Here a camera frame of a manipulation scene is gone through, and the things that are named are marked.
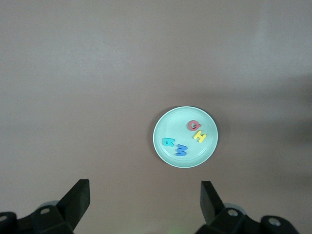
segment plate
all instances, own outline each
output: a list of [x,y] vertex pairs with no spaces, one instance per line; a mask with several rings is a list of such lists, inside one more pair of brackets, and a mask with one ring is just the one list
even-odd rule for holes
[[205,162],[215,151],[218,130],[205,111],[181,106],[164,114],[157,122],[153,143],[159,157],[179,168]]

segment table surface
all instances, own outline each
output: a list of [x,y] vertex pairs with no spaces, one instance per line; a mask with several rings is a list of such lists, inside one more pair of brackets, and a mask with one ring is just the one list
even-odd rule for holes
[[[0,208],[90,179],[76,234],[192,234],[202,180],[259,221],[312,217],[312,1],[0,1]],[[196,106],[219,142],[189,169],[153,148]]]

